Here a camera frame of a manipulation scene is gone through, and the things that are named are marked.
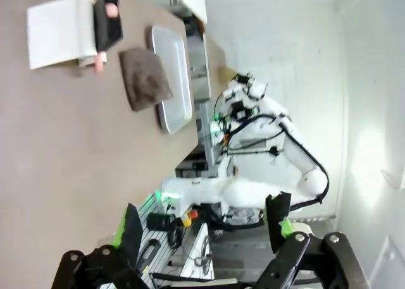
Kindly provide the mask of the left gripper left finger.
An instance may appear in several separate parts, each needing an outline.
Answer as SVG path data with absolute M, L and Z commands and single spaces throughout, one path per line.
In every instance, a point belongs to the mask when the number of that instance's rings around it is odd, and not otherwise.
M 112 242 L 96 247 L 91 253 L 65 252 L 59 264 L 60 288 L 142 288 L 136 268 L 143 236 L 137 208 L 129 203 L 124 210 Z

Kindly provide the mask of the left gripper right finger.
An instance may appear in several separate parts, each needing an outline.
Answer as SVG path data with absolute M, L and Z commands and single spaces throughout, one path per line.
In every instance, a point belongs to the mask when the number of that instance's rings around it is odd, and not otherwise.
M 267 196 L 265 217 L 272 251 L 271 260 L 256 288 L 292 288 L 319 283 L 323 288 L 369 288 L 347 237 L 331 232 L 323 238 L 303 231 L 284 232 L 291 194 Z

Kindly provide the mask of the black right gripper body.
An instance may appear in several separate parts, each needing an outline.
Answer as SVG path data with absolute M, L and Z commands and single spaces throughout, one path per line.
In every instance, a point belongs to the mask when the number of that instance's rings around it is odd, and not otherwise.
M 242 101 L 231 104 L 230 118 L 232 120 L 248 120 L 251 117 L 251 109 L 246 107 Z

